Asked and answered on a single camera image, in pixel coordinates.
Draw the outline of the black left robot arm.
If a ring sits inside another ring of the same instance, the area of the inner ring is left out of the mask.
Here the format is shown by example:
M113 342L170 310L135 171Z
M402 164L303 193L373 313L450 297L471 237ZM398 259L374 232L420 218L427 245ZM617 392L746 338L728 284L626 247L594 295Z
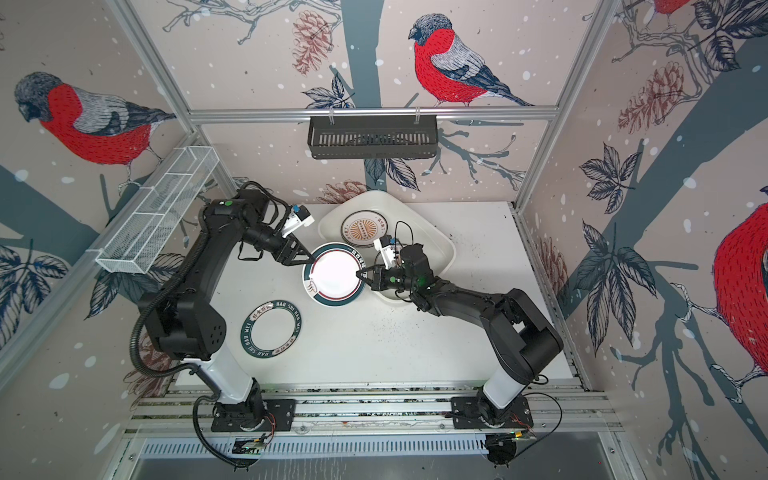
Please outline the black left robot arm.
M150 378L187 370L212 390L217 408L260 420L266 407L258 382L226 348L227 323L211 302L236 246L250 245L284 266L310 264L312 254L294 233L313 221L306 206L289 205L256 182L204 206L189 254L158 292L139 302L129 341L134 368Z

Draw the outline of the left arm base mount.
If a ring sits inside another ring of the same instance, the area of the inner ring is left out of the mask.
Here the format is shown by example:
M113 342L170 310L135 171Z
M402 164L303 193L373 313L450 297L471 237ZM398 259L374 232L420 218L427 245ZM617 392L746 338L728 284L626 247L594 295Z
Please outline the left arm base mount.
M291 430L296 406L293 399L216 403L211 430L216 433L287 432Z

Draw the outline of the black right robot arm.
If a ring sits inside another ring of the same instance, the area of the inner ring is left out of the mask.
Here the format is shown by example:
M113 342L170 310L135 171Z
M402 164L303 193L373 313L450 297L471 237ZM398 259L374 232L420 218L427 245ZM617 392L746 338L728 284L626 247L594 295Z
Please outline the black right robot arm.
M461 288L433 273L421 244L402 248L399 258L392 267L375 264L356 276L373 291L407 294L421 312L482 328L499 368L478 394L477 417L492 426L507 421L512 403L562 352L561 336L520 289L491 294Z

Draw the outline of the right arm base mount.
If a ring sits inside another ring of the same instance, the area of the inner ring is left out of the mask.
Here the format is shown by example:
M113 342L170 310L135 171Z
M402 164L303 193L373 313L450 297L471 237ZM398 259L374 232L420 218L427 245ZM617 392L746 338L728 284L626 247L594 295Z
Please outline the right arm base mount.
M475 397L452 397L450 403L445 417L451 419L458 430L533 428L530 407L522 395L504 408L494 406L482 393Z

